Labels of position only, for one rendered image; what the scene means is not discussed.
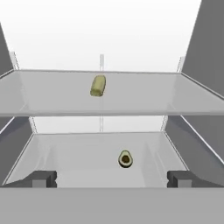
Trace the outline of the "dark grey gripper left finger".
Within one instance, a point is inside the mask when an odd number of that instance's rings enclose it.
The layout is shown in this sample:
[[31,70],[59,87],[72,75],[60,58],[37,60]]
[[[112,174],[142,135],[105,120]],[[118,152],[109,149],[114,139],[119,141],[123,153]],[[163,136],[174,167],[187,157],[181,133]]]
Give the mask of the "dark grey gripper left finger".
[[21,187],[21,188],[55,188],[57,172],[56,171],[33,171],[27,177],[3,185],[3,187]]

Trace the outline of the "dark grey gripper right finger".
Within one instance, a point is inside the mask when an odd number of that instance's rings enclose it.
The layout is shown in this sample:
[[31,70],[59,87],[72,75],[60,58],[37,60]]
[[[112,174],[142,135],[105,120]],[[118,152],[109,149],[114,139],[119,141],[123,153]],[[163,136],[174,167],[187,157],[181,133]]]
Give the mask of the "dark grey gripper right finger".
[[197,177],[191,171],[168,171],[167,179],[167,186],[172,188],[221,187],[221,185]]

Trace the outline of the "yellow butter stick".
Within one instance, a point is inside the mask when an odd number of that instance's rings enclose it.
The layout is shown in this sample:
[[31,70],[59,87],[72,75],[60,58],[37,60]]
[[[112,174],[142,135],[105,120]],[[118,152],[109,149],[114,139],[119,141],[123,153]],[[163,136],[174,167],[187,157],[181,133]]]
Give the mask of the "yellow butter stick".
[[106,87],[106,77],[104,75],[96,75],[94,77],[90,94],[92,96],[102,96]]

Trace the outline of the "glass fridge shelf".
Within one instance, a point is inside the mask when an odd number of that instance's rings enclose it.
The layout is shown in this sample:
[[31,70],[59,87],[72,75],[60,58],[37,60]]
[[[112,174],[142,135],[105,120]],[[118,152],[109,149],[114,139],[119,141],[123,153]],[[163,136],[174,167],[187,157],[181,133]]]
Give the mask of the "glass fridge shelf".
[[0,79],[0,116],[224,115],[224,100],[179,73],[14,71]]

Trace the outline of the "white fridge interior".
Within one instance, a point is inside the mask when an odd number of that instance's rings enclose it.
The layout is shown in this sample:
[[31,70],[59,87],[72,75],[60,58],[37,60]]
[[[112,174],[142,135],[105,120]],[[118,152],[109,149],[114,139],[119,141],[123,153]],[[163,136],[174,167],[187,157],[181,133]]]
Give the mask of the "white fridge interior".
[[[0,0],[0,79],[20,70],[181,74],[224,100],[224,0]],[[0,116],[0,186],[34,171],[61,188],[164,188],[168,171],[224,186],[224,115]]]

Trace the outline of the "halved green avocado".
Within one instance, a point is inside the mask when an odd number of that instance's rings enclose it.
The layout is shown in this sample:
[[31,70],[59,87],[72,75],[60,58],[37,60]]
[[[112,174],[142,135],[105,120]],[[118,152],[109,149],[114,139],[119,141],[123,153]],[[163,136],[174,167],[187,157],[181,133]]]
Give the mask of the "halved green avocado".
[[133,164],[133,158],[128,150],[123,150],[119,157],[118,163],[122,168],[129,168]]

